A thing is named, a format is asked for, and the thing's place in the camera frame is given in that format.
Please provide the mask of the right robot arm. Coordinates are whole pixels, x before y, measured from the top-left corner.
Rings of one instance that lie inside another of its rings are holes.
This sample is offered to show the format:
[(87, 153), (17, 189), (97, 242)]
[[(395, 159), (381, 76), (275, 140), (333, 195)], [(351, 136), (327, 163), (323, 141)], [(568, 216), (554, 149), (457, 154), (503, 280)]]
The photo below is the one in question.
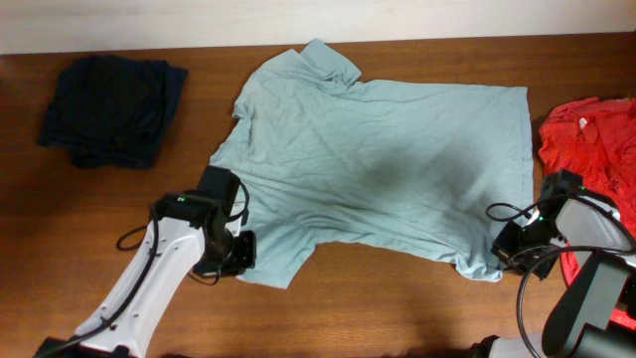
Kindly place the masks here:
[[(514, 216), (492, 253), (521, 276), (517, 338), (490, 336), (474, 344), (471, 357), (632, 357), (635, 333), (612, 321), (620, 309), (635, 315), (635, 239), (609, 197), (584, 187), (581, 176), (561, 170), (548, 175), (540, 199)], [(552, 309), (542, 332), (527, 332), (523, 319), (531, 276), (545, 278), (556, 260), (573, 254), (579, 266)]]

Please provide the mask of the light blue t-shirt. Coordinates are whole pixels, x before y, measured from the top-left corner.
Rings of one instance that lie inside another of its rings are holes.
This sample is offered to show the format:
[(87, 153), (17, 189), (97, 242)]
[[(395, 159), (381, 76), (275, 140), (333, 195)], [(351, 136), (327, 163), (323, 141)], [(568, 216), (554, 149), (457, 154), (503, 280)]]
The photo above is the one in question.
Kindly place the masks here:
[(495, 202), (533, 199), (523, 87), (364, 81), (319, 40), (247, 79), (211, 156), (249, 193), (249, 283), (287, 288), (317, 246), (363, 244), (496, 282)]

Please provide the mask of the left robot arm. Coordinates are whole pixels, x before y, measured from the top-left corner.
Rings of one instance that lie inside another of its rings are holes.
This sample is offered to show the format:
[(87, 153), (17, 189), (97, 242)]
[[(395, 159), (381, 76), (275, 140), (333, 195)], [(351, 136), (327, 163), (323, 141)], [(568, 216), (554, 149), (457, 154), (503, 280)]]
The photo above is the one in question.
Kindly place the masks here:
[(256, 238), (244, 229), (249, 194), (236, 174), (208, 166), (193, 190), (151, 205), (135, 255), (98, 309), (67, 340), (48, 337), (39, 357), (143, 357), (182, 280), (214, 285), (253, 269)]

